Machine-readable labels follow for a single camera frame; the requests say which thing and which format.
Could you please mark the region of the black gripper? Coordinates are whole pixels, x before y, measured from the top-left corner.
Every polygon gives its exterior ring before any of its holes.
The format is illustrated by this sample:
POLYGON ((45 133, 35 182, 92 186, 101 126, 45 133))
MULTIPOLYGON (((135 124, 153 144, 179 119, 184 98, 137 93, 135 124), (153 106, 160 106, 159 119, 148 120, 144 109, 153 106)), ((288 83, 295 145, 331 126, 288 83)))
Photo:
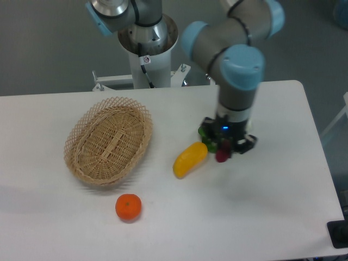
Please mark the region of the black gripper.
POLYGON ((207 146, 216 146, 223 139, 232 140, 235 143, 235 152, 244 154, 253 149, 257 143, 257 137, 246 134, 248 120, 235 122, 227 115, 215 119, 205 117, 199 126, 201 140, 207 146))

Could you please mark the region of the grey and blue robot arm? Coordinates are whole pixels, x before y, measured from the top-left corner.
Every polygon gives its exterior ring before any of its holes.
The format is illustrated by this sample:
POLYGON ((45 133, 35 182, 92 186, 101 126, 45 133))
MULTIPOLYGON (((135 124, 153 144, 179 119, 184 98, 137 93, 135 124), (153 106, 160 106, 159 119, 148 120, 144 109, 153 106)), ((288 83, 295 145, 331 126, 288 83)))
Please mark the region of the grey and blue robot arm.
POLYGON ((217 25, 196 21, 178 34, 161 1, 87 1, 103 35, 117 34, 129 54, 136 89, 171 84, 170 52, 180 42, 187 57, 219 86, 214 118, 199 127, 202 142, 218 161, 254 148, 247 123, 265 60, 252 43, 279 32, 285 20, 277 1, 222 1, 227 18, 217 25))

